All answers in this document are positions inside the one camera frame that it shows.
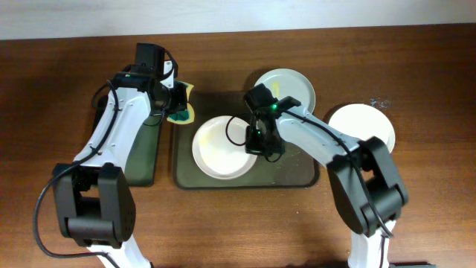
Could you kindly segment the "yellow green sponge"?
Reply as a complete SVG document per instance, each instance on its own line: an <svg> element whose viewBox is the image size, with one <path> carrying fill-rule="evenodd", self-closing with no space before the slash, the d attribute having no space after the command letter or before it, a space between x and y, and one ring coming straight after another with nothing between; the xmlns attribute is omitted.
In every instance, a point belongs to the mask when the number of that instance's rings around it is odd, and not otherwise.
<svg viewBox="0 0 476 268"><path fill-rule="evenodd" d="M193 89L193 85L189 83L185 83L182 81L178 81L176 83L177 86L181 86L184 88L185 93L186 93L186 98L185 98L185 104L186 107L185 109L178 111L173 114L169 114L167 117L167 121L169 121L172 124L179 124L179 125L185 125L185 124L191 124L194 122L195 119L195 112L190 104L190 93Z"/></svg>

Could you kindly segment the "white round plate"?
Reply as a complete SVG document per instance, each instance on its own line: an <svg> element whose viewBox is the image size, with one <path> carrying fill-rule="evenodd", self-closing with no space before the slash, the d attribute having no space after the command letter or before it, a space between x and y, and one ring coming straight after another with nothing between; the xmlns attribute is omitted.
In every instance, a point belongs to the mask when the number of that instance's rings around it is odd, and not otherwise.
<svg viewBox="0 0 476 268"><path fill-rule="evenodd" d="M221 115L209 119L196 131L192 140L193 159L199 169L218 180L232 180L250 171L257 156L248 154L243 146L249 124L241 118Z"/></svg>

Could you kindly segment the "grey round plate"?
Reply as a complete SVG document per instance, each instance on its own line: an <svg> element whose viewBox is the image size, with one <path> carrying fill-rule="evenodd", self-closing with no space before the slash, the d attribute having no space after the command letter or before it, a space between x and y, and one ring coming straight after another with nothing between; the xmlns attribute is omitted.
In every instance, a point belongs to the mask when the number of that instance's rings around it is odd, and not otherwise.
<svg viewBox="0 0 476 268"><path fill-rule="evenodd" d="M263 74L255 86L261 83L278 100L290 96L300 101L309 112L314 111L315 90L310 81L300 72L289 68L277 68Z"/></svg>

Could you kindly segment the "pink round plate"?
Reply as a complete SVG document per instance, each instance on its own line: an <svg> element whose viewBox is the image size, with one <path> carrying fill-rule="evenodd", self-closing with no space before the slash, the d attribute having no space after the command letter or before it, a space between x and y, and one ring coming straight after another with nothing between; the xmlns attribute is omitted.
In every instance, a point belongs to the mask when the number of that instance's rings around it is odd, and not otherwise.
<svg viewBox="0 0 476 268"><path fill-rule="evenodd" d="M380 110L363 103L353 103L337 109L329 118L332 128L363 141L377 137L391 153L396 133L390 119Z"/></svg>

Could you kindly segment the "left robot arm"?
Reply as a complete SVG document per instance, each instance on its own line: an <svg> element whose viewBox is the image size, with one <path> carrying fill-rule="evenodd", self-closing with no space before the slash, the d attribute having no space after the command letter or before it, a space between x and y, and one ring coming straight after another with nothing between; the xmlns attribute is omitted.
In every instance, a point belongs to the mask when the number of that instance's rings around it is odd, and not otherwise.
<svg viewBox="0 0 476 268"><path fill-rule="evenodd" d="M107 101L91 138L48 182L61 235L105 267L152 266L133 236L136 207L126 166L140 131L190 110L192 86L176 81L177 73L173 60L142 62L106 81Z"/></svg>

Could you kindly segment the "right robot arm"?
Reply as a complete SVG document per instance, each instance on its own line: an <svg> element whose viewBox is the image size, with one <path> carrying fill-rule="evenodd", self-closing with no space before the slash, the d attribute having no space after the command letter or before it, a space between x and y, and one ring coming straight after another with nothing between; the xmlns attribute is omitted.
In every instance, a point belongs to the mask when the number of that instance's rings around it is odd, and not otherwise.
<svg viewBox="0 0 476 268"><path fill-rule="evenodd" d="M349 267L389 267L387 254L408 192L386 145L331 128L292 97L245 97L247 153L283 154L288 142L326 169L335 207L351 231Z"/></svg>

